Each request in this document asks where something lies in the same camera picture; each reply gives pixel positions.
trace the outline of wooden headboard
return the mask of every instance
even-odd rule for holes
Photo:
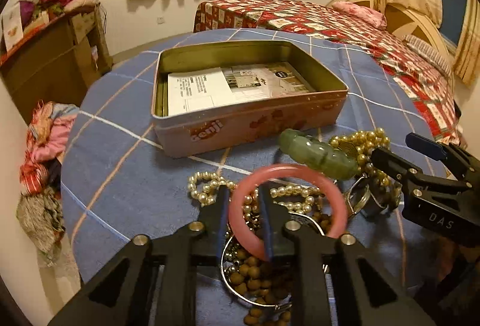
[[[335,1],[349,1],[369,8],[373,8],[374,5],[374,0],[332,0],[326,6],[332,7]],[[415,35],[437,49],[446,60],[450,60],[451,56],[440,32],[425,15],[406,9],[400,4],[389,4],[385,10],[385,17],[387,31],[395,37],[403,39],[405,35]]]

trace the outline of metal bangle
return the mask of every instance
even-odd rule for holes
[[[352,198],[353,191],[363,180],[365,180],[367,178],[368,178],[368,176],[366,176],[365,174],[362,174],[362,176],[360,176],[360,178],[350,187],[350,189],[345,194],[345,202],[346,202],[347,206],[349,206],[349,210],[350,210],[349,219],[354,217],[355,215],[357,215],[364,208],[364,206],[367,204],[370,197],[373,197],[372,193],[370,192],[370,188],[368,187],[368,184],[367,184],[365,186],[365,191],[364,191],[361,199],[357,202],[357,204],[355,206],[352,206],[352,204],[351,204],[351,198]]]
[[[297,216],[302,217],[302,218],[307,218],[309,221],[311,221],[311,223],[313,223],[315,225],[318,232],[321,235],[325,236],[325,234],[324,234],[322,228],[320,227],[320,225],[312,217],[309,217],[308,215],[298,214],[298,213],[293,212],[293,211],[289,211],[289,213],[291,215],[297,215]],[[234,236],[232,235],[229,238],[229,240],[226,242],[225,247],[223,248],[222,257],[220,258],[220,275],[222,276],[222,280],[223,280],[225,286],[235,296],[242,299],[243,301],[246,301],[247,303],[249,303],[251,305],[254,305],[254,306],[257,306],[257,307],[263,307],[263,308],[272,308],[275,312],[288,310],[292,306],[291,302],[284,303],[284,304],[261,304],[261,303],[256,303],[255,301],[251,301],[250,299],[247,299],[247,298],[243,297],[241,294],[239,294],[237,291],[235,291],[231,287],[228,280],[226,279],[227,277],[225,276],[225,271],[223,270],[223,262],[224,262],[224,257],[225,257],[226,250],[228,249],[228,247],[229,247],[230,243],[232,242],[233,238],[234,238]],[[328,266],[324,265],[323,266],[323,272],[326,273],[327,269],[328,269]]]

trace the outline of blue checkered tablecloth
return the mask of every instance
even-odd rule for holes
[[[411,131],[431,138],[429,128],[405,92],[361,48],[268,30],[226,28],[186,34],[141,52],[103,76],[81,105],[62,167],[61,192],[67,232],[84,281],[135,234],[165,236],[195,220],[198,202],[186,190],[192,173],[220,168],[222,175],[237,181],[273,163],[274,155],[278,159],[276,138],[180,159],[166,156],[158,144],[150,104],[160,52],[227,40],[289,40],[348,85],[337,123],[311,130],[320,139],[383,127],[393,152],[426,174],[445,175],[442,164],[405,146],[405,135]],[[280,161],[290,159],[281,155]],[[406,288],[418,286],[433,264],[431,234],[399,213],[382,215],[376,221],[358,215],[349,230]],[[218,280],[205,274],[198,277],[197,324],[241,325],[244,307],[231,300]]]

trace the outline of booklet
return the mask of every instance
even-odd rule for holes
[[[5,47],[9,52],[12,47],[23,38],[20,3],[15,4],[9,11],[4,13],[2,15],[2,21]]]
[[[170,73],[169,115],[314,92],[288,62]]]

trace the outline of jewelry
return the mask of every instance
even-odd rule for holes
[[[342,147],[342,143],[346,142],[349,142],[356,147],[356,159],[357,164],[359,165],[357,175],[360,176],[362,173],[365,173],[369,177],[381,177],[380,180],[387,178],[388,181],[385,181],[385,185],[382,186],[390,186],[388,176],[382,171],[377,170],[370,163],[370,156],[376,147],[390,148],[390,138],[385,135],[385,130],[378,127],[374,131],[360,130],[351,135],[335,135],[330,138],[329,144],[332,147],[340,148]]]
[[[290,214],[292,215],[292,218],[296,217],[297,220],[307,221],[305,223],[315,227],[320,235],[324,235],[323,230],[313,218],[307,215],[297,214],[296,212],[290,212]],[[244,252],[244,249],[242,249],[240,244],[236,242],[236,239],[233,235],[230,235],[230,233],[228,233],[228,235],[229,235],[229,238],[223,249],[222,256],[220,258],[219,268],[220,268],[220,275],[222,276],[222,280],[225,286],[229,289],[229,291],[235,296],[237,296],[238,298],[242,299],[243,301],[253,306],[257,306],[260,308],[271,308],[275,312],[285,311],[289,309],[292,305],[291,301],[283,304],[267,304],[267,303],[263,303],[262,301],[259,301],[258,299],[256,299],[257,301],[252,301],[244,296],[247,292],[249,292],[251,296],[261,297],[260,295],[261,292],[257,292],[261,290],[256,289],[257,287],[255,287],[254,283],[251,283],[251,282],[253,281],[253,282],[260,283],[260,281],[262,281],[263,283],[266,281],[265,279],[267,279],[268,281],[268,278],[270,278],[270,276],[265,276],[265,277],[261,276],[261,271],[264,270],[263,265],[261,265],[261,267],[258,269],[260,273],[258,276],[254,276],[254,277],[252,277],[253,275],[249,276],[248,266],[254,266],[254,265],[257,266],[258,263],[261,261],[255,257],[249,257],[245,260],[241,260],[240,258],[244,258],[244,256],[246,256],[247,254],[243,254],[243,253],[240,254],[239,251]],[[324,265],[323,272],[327,273],[327,270],[328,270],[328,266]],[[249,287],[248,291],[244,291],[243,289],[244,287],[242,287],[242,289],[239,289],[239,286],[242,286],[242,285]]]
[[[350,187],[350,189],[345,193],[345,202],[349,210],[349,219],[357,215],[364,208],[364,206],[367,204],[367,202],[370,199],[371,192],[368,185],[366,185],[364,186],[363,195],[360,198],[360,200],[357,202],[357,204],[353,206],[351,203],[352,194],[355,188],[357,188],[360,185],[360,183],[362,183],[366,179],[367,179],[367,175],[362,174],[362,176],[360,176],[358,180],[352,185],[352,187]]]
[[[197,186],[200,182],[206,181],[202,186],[202,192],[197,190]],[[198,200],[202,207],[213,204],[217,200],[217,189],[221,185],[226,185],[230,191],[233,191],[237,184],[231,180],[227,180],[223,176],[217,175],[215,172],[197,172],[193,176],[188,178],[187,190],[190,192],[192,199]],[[318,187],[304,187],[301,185],[289,184],[287,186],[280,186],[279,188],[270,189],[270,196],[272,198],[283,196],[302,196],[303,202],[285,203],[277,202],[275,204],[286,207],[289,211],[296,212],[297,214],[308,214],[314,210],[315,196],[323,197]],[[255,210],[258,208],[257,204],[258,188],[251,194],[245,196],[243,202],[243,212],[245,214],[258,213]]]
[[[229,224],[237,241],[249,252],[252,256],[266,261],[267,255],[265,253],[265,245],[263,240],[249,230],[248,226],[244,224],[244,217],[242,216],[242,206],[245,201],[245,195],[253,192],[256,185],[263,184],[270,179],[293,177],[302,179],[320,188],[328,199],[330,207],[332,208],[333,220],[328,237],[338,238],[345,232],[347,226],[347,208],[340,190],[335,184],[322,173],[309,168],[305,165],[299,164],[273,164],[255,170],[253,173],[243,178],[233,191],[229,206]],[[293,209],[297,213],[304,214],[301,209],[302,203],[297,202],[293,204]]]

